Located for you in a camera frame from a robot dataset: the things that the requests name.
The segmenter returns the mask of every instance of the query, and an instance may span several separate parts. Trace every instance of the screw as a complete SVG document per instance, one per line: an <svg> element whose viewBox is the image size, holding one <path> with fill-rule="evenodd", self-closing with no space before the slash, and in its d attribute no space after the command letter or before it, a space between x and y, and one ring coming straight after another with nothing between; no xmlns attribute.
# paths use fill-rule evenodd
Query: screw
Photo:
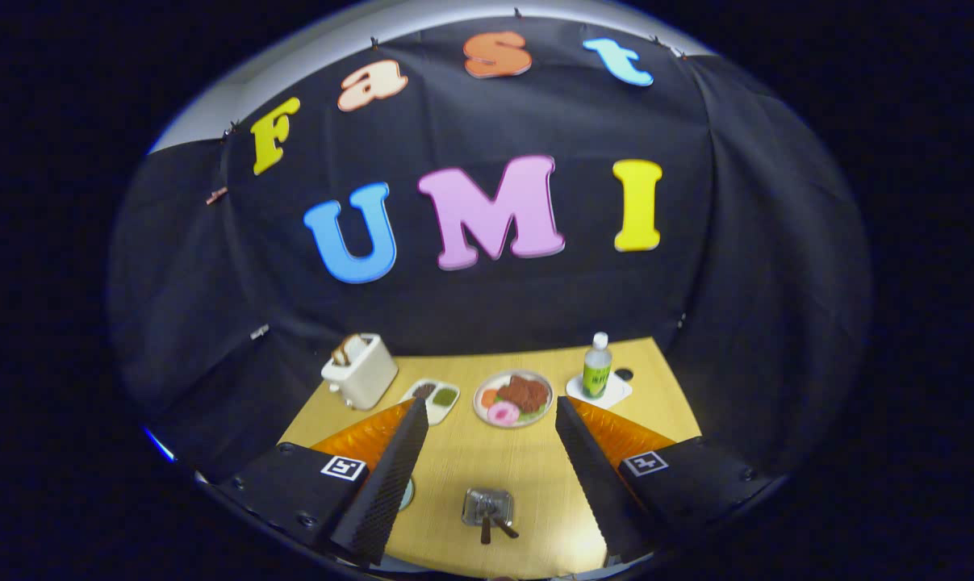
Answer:
<svg viewBox="0 0 974 581"><path fill-rule="evenodd" d="M306 512L297 512L296 522L299 522L299 524L302 525L304 529L313 529L314 525L318 524L318 519L312 517Z"/></svg>

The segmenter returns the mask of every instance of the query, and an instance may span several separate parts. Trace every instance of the toaster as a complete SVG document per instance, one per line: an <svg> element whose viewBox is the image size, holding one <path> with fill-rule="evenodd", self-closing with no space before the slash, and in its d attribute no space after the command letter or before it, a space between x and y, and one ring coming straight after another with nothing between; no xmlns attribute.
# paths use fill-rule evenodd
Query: toaster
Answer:
<svg viewBox="0 0 974 581"><path fill-rule="evenodd" d="M329 392L340 394L347 408L368 411L387 393L397 376L397 363L382 337L373 333L358 335L366 343L365 348L351 357L349 365L329 359L321 368L321 378L328 383Z"/></svg>

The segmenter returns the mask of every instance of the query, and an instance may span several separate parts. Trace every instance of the letter m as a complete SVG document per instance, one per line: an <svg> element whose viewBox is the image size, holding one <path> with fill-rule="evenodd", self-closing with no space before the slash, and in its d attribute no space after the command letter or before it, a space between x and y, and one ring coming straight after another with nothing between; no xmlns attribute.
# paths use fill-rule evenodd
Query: letter m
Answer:
<svg viewBox="0 0 974 581"><path fill-rule="evenodd" d="M552 172L554 159L550 156L512 159L494 199L487 198L468 173L458 168L439 169L420 179L419 191L433 200L440 222L440 268L460 270L476 264L476 249L466 242L463 225L495 261L501 257L512 221L516 222L512 253L517 257L560 253L565 239L554 228L548 183Z"/></svg>

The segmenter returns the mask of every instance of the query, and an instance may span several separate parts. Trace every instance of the green label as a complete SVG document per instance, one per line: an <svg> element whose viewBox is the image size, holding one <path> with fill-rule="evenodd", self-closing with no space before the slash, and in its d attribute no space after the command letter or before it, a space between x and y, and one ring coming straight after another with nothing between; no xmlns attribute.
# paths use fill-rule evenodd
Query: green label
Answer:
<svg viewBox="0 0 974 581"><path fill-rule="evenodd" d="M605 391L605 383L608 383L609 369L612 369L612 365L601 369L583 365L583 394L587 397L601 397L601 393Z"/></svg>

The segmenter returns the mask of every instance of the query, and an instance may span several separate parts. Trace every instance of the water bottle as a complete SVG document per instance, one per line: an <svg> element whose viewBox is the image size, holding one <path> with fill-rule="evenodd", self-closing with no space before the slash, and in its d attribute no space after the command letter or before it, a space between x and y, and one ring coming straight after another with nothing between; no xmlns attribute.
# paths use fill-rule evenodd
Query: water bottle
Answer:
<svg viewBox="0 0 974 581"><path fill-rule="evenodd" d="M597 399L605 393L608 372L612 369L612 352L608 350L608 334L595 333L594 343L583 357L583 394Z"/></svg>

